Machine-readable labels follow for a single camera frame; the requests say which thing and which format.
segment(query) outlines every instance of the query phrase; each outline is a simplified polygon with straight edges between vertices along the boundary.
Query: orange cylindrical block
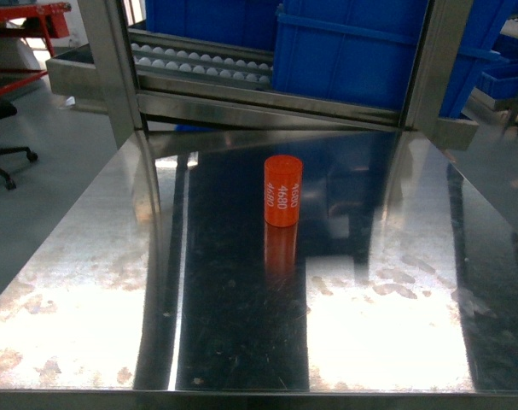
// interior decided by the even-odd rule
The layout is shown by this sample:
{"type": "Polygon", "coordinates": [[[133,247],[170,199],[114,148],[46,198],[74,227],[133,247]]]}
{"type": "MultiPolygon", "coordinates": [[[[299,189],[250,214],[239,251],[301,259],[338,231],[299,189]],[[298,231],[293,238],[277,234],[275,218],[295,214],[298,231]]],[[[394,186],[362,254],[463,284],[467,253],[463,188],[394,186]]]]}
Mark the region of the orange cylindrical block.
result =
{"type": "Polygon", "coordinates": [[[265,162],[265,220],[285,227],[297,223],[300,211],[302,161],[274,155],[265,162]]]}

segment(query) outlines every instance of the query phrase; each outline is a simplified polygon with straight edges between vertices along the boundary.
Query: stainless steel table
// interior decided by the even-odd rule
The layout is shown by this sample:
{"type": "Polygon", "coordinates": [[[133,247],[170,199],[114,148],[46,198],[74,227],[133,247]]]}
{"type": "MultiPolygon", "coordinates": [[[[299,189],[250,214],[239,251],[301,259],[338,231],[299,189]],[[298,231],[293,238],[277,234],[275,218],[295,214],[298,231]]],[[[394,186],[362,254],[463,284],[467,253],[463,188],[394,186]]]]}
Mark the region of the stainless steel table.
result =
{"type": "Polygon", "coordinates": [[[41,393],[518,408],[518,235],[419,133],[138,133],[0,297],[0,408],[41,393]],[[283,229],[280,153],[305,165],[283,229]]]}

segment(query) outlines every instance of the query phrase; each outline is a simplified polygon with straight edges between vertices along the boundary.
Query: concrete floor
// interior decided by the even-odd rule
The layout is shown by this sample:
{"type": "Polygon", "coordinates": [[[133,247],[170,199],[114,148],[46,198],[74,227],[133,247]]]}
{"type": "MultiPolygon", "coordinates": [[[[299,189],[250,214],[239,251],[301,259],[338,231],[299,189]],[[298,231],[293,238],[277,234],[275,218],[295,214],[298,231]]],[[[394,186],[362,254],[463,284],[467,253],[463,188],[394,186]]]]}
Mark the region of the concrete floor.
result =
{"type": "Polygon", "coordinates": [[[17,188],[0,178],[0,294],[116,152],[108,117],[67,109],[48,80],[18,97],[18,114],[0,120],[0,148],[37,152],[0,157],[17,188]]]}

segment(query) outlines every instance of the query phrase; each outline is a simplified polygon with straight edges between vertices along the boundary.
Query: metal post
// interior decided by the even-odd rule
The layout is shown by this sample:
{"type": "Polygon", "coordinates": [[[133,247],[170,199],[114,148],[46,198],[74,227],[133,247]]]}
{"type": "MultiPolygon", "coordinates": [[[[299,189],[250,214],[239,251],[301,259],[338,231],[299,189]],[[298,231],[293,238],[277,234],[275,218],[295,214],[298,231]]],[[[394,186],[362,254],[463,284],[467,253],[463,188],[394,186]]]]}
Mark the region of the metal post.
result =
{"type": "Polygon", "coordinates": [[[119,0],[79,0],[79,7],[120,148],[134,130],[145,125],[137,106],[137,74],[124,10],[119,0]]]}
{"type": "Polygon", "coordinates": [[[400,125],[435,134],[474,0],[430,0],[400,125]]]}

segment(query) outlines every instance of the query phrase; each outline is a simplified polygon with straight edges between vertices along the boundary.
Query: black office chair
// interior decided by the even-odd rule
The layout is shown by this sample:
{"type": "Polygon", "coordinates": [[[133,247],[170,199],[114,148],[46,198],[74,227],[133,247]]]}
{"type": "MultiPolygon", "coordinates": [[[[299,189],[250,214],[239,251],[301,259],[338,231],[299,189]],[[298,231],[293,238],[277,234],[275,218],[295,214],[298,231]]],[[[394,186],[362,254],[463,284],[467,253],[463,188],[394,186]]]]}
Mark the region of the black office chair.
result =
{"type": "MultiPolygon", "coordinates": [[[[15,115],[17,112],[18,110],[14,105],[0,98],[0,120],[15,115]]],[[[0,155],[13,154],[14,152],[26,152],[29,162],[35,162],[38,159],[38,155],[32,152],[29,147],[0,148],[0,155]]],[[[14,180],[10,178],[10,175],[1,168],[0,176],[3,177],[6,181],[7,190],[13,190],[16,187],[14,180]]]]}

